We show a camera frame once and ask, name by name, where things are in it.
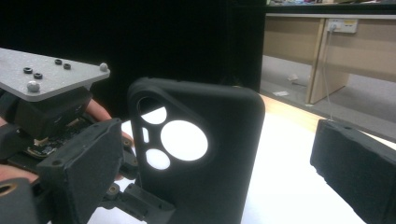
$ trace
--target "black screw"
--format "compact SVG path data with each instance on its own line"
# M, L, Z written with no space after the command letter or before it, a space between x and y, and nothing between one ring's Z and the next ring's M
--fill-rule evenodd
M23 68L23 73L24 74L32 74L33 73L33 69L30 67L25 67Z
M64 69L66 69L66 70L70 70L71 67L72 67L72 65L70 65L70 63L64 64Z
M56 64L56 65L61 65L61 64L62 64L62 60L60 60L60 59L55 59L55 64Z
M43 79L43 75L42 75L41 73L35 73L35 74L33 75L33 77L34 77L35 79Z

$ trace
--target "camera cutout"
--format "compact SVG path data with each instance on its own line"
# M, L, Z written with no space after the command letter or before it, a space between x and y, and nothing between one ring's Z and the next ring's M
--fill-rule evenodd
M185 120L173 120L161 131L163 147L182 161L196 161L202 158L208 147L205 133L195 124Z
M166 120L166 109L158 100L145 97L139 101L139 115L150 124L161 124Z
M146 151L148 164L157 170L165 170L171 165L169 157L162 151L152 148Z

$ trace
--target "black phone case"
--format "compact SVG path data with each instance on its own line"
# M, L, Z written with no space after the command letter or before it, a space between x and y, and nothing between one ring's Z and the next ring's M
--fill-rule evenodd
M165 107L164 122L152 124L142 119L142 102L147 99ZM128 91L128 107L139 185L176 207L168 223L240 223L262 132L265 109L260 95L245 88L141 78ZM185 120L204 132L208 145L202 158L183 161L164 148L162 129L174 120ZM167 169L158 170L148 163L146 151L151 148L167 155Z

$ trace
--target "black backdrop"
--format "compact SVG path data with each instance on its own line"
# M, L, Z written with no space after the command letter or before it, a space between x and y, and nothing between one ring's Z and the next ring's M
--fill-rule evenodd
M107 63L92 86L114 117L139 77L260 87L264 1L130 0L0 3L0 48Z

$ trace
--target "gray floor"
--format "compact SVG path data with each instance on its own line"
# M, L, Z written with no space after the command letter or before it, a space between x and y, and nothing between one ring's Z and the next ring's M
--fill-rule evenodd
M263 56L261 93L325 118L396 142L396 83L350 75L347 85L314 105L305 104L311 66ZM288 80L297 76L294 82ZM286 91L289 95L275 96Z

